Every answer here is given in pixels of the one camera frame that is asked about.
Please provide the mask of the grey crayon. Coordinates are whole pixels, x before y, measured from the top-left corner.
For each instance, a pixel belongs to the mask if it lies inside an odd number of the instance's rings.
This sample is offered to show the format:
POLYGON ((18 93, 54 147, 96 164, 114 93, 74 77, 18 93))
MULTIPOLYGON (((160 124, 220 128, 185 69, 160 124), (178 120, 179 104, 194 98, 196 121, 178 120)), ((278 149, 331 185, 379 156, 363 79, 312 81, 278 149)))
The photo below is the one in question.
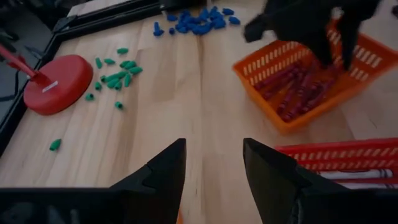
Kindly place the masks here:
POLYGON ((362 171, 320 171, 318 174, 331 180, 380 179, 394 176, 393 171, 390 169, 370 169, 362 171))

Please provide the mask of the red plastic basket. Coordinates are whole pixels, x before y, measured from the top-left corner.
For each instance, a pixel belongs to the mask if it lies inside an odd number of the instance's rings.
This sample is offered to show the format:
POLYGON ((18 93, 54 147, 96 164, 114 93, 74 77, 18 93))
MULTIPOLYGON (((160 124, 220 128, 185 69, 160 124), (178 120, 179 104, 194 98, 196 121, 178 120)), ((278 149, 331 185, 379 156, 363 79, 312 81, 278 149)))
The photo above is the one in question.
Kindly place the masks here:
POLYGON ((390 169, 394 173, 390 178, 332 181, 349 189, 398 190, 398 138, 299 144, 275 149, 316 174, 320 171, 390 169))

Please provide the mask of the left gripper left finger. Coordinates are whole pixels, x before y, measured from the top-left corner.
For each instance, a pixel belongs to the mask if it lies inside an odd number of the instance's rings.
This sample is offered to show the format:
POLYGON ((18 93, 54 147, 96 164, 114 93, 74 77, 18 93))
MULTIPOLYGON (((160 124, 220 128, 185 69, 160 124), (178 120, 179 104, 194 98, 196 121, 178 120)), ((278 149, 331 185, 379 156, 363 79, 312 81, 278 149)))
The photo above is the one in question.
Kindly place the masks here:
POLYGON ((0 188, 0 224, 176 224, 186 140, 110 187, 0 188))

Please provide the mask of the purple crayon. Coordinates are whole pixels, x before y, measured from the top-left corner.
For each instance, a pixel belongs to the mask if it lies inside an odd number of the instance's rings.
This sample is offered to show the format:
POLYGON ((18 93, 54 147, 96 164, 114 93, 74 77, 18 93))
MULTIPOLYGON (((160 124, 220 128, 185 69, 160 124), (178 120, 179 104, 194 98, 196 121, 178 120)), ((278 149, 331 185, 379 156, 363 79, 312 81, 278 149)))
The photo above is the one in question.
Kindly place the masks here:
POLYGON ((288 73, 285 77, 283 77, 281 80, 276 81, 276 84, 266 92, 262 94, 262 97, 265 100, 269 100, 272 98, 274 95, 276 95, 281 89, 285 88, 290 82, 295 81, 298 79, 299 74, 298 73, 288 73))
POLYGON ((313 93, 301 96, 298 99, 296 105, 285 115, 283 115, 282 120, 289 123, 298 115, 309 112, 313 108, 313 106, 310 105, 310 101, 312 100, 312 98, 313 98, 313 93))
POLYGON ((271 75, 269 78, 266 78, 265 80, 258 82, 257 84, 254 85, 254 88, 256 90, 260 90, 261 88, 264 88, 265 86, 278 80, 280 77, 283 77, 285 74, 291 72, 293 69, 299 68, 300 65, 301 63, 295 62, 289 65, 288 67, 284 68, 283 70, 279 70, 277 73, 271 75))
POLYGON ((312 73, 304 73, 300 72, 298 75, 294 78, 293 83, 291 86, 288 88, 283 100, 277 107, 277 114, 281 115, 288 104, 290 103, 291 99, 299 92, 303 91, 302 89, 305 88, 305 85, 307 82, 312 78, 312 73))
POLYGON ((335 84, 336 80, 331 79, 325 82, 315 82, 307 91, 302 105, 299 109, 299 114, 305 114, 312 110, 323 99, 324 94, 335 84))

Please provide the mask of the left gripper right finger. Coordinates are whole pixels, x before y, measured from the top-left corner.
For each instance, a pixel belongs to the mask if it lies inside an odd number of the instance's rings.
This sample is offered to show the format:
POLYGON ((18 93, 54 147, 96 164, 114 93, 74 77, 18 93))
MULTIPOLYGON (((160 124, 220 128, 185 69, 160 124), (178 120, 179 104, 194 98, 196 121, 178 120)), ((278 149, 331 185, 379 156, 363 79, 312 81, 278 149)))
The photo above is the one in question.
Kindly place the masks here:
POLYGON ((349 189, 246 138, 246 177, 262 224, 398 224, 397 189, 349 189))

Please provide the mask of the orange plastic basket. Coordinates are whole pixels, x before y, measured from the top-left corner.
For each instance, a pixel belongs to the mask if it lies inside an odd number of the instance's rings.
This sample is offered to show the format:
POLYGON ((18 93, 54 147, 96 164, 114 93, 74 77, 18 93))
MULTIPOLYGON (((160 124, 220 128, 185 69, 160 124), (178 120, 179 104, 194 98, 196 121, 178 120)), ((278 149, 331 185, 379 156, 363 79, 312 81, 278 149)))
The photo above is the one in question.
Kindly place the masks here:
POLYGON ((257 90, 255 86, 295 62, 310 63, 314 58, 310 50, 299 43, 275 40, 233 65, 248 95, 282 134, 295 132, 358 95, 374 80, 398 65, 398 51, 365 34, 359 34, 350 69, 339 77, 316 107, 285 122, 277 114, 277 106, 287 90, 283 88, 266 100, 262 97, 265 89, 257 90))

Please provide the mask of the red desk lamp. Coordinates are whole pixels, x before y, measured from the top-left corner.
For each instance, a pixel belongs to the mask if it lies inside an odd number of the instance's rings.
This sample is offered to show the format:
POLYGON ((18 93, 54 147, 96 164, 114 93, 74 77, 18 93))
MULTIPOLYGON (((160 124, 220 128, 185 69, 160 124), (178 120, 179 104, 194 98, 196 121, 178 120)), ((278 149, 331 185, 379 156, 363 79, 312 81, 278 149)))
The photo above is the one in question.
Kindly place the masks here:
POLYGON ((18 73, 27 75, 23 87, 16 82, 14 95, 21 94, 26 107, 41 115, 51 115, 67 109, 84 94, 93 79, 93 67, 82 56, 54 56, 61 43, 61 39, 53 35, 44 56, 33 68, 21 54, 11 51, 6 41, 0 37, 0 57, 18 73))

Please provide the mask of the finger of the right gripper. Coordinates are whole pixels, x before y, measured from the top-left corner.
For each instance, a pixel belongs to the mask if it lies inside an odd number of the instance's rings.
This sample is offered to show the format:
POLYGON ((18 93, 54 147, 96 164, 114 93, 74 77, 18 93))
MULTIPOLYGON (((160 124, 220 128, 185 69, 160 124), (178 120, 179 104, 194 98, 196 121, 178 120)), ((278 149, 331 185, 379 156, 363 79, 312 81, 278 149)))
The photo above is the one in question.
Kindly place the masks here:
POLYGON ((310 48, 323 66, 329 67, 330 65, 333 65, 330 43, 328 39, 315 39, 311 41, 310 48))
POLYGON ((336 25, 341 36, 341 56, 343 67, 349 70, 353 60, 353 51, 358 41, 360 22, 340 19, 336 25))

